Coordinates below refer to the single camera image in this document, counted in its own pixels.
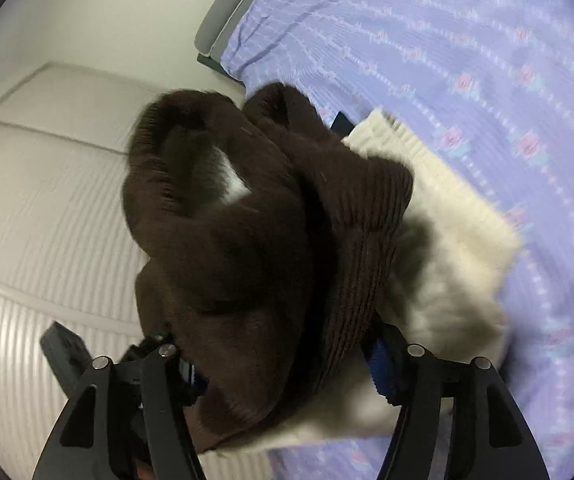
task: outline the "knit sweater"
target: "knit sweater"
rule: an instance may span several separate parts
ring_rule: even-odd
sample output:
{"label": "knit sweater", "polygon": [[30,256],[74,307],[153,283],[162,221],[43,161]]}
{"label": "knit sweater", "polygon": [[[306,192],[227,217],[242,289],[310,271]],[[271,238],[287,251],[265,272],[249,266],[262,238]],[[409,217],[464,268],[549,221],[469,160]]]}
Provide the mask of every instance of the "knit sweater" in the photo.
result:
{"label": "knit sweater", "polygon": [[209,381],[185,410],[198,452],[280,422],[338,370],[384,294],[411,196],[404,166],[353,154],[297,90],[267,87],[244,112],[219,94],[162,96],[123,189],[150,257],[142,328],[166,323]]}
{"label": "knit sweater", "polygon": [[[508,320],[494,297],[520,248],[516,233],[410,129],[380,110],[343,143],[361,156],[404,160],[414,171],[397,257],[378,305],[382,319],[438,357],[468,363],[483,355],[498,366]],[[363,355],[355,352],[295,415],[219,452],[391,434],[399,411],[378,394]]]}

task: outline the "bed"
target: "bed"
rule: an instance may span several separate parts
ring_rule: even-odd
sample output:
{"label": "bed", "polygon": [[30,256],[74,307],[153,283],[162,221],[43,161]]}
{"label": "bed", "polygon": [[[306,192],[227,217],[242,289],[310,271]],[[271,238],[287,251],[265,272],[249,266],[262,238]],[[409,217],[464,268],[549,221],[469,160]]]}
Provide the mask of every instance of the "bed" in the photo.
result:
{"label": "bed", "polygon": [[[503,372],[551,478],[574,478],[574,0],[216,0],[195,45],[248,95],[295,85],[327,124],[394,113],[506,215],[524,244]],[[279,479],[367,479],[387,444],[271,456]]]}

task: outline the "brown sweater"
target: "brown sweater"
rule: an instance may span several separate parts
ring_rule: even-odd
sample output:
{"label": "brown sweater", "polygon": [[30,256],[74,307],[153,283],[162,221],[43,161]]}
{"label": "brown sweater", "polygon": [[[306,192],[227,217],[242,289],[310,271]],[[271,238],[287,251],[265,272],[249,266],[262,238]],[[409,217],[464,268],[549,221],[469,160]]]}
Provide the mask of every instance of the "brown sweater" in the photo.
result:
{"label": "brown sweater", "polygon": [[[220,150],[250,193],[196,200],[206,173],[182,141],[198,138],[211,150],[203,160]],[[196,91],[145,110],[123,189],[131,233],[150,256],[136,300],[144,332],[168,323],[208,378],[185,411],[198,452],[288,416],[358,345],[411,188],[406,168],[354,155],[280,84],[242,112]]]}

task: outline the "pink flower pattern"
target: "pink flower pattern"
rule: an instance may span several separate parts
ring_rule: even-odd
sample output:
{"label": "pink flower pattern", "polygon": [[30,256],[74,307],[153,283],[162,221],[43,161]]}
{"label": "pink flower pattern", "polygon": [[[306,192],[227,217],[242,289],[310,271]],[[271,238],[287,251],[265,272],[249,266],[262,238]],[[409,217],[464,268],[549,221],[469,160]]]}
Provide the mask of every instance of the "pink flower pattern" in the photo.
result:
{"label": "pink flower pattern", "polygon": [[465,97],[480,96],[478,81],[469,74],[461,74],[456,78],[456,81],[452,85],[452,92],[459,93]]}
{"label": "pink flower pattern", "polygon": [[523,135],[510,135],[509,140],[514,147],[514,155],[522,158],[528,165],[542,168],[549,161],[545,145],[538,134],[529,130]]}
{"label": "pink flower pattern", "polygon": [[330,106],[323,106],[322,108],[320,108],[320,110],[318,110],[318,115],[320,115],[320,118],[323,119],[324,121],[329,122],[332,122],[336,117],[335,115],[333,115]]}
{"label": "pink flower pattern", "polygon": [[423,20],[417,20],[416,22],[411,23],[411,28],[414,30],[426,30],[429,28],[430,24],[428,22],[424,22]]}
{"label": "pink flower pattern", "polygon": [[528,237],[529,231],[533,227],[533,223],[527,219],[527,211],[522,205],[515,205],[511,209],[505,211],[505,220],[510,224],[515,231],[520,233],[523,239]]}
{"label": "pink flower pattern", "polygon": [[513,40],[516,43],[529,43],[531,38],[532,38],[532,32],[527,28],[518,27],[514,31]]}
{"label": "pink flower pattern", "polygon": [[571,23],[565,22],[559,28],[558,32],[566,40],[570,40],[574,43],[574,26]]}
{"label": "pink flower pattern", "polygon": [[472,46],[476,44],[476,39],[469,34],[454,34],[451,36],[452,43],[459,46]]}
{"label": "pink flower pattern", "polygon": [[370,61],[362,67],[361,71],[366,75],[373,75],[378,72],[378,64],[374,61]]}
{"label": "pink flower pattern", "polygon": [[539,73],[528,65],[520,67],[516,81],[529,90],[539,90],[543,86]]}
{"label": "pink flower pattern", "polygon": [[568,338],[570,338],[570,335],[572,333],[573,333],[572,329],[569,326],[563,326],[559,328],[556,332],[552,332],[550,334],[548,343],[552,347],[562,345],[565,341],[567,341]]}
{"label": "pink flower pattern", "polygon": [[434,134],[438,140],[438,149],[453,158],[460,158],[470,150],[470,142],[458,126],[439,128]]}
{"label": "pink flower pattern", "polygon": [[396,97],[412,98],[416,93],[416,89],[411,85],[401,85],[398,88],[390,88],[387,92],[389,95],[395,95]]}
{"label": "pink flower pattern", "polygon": [[372,39],[372,41],[374,43],[387,43],[389,41],[389,38],[387,36],[387,32],[385,32],[384,30],[379,30],[376,35]]}
{"label": "pink flower pattern", "polygon": [[425,51],[422,48],[410,48],[403,52],[404,59],[408,61],[421,61],[425,59]]}

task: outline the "white towel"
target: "white towel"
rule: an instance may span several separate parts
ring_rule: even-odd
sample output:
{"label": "white towel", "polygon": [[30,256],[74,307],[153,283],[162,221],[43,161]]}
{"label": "white towel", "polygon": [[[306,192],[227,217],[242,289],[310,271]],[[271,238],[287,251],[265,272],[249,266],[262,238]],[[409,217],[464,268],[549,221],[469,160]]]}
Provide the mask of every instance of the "white towel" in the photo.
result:
{"label": "white towel", "polygon": [[[469,362],[483,355],[498,365],[507,317],[494,297],[520,248],[516,233],[410,129],[380,110],[343,142],[362,156],[401,160],[414,173],[382,319],[438,357]],[[376,392],[357,350],[294,416],[219,452],[388,434],[399,411]]]}

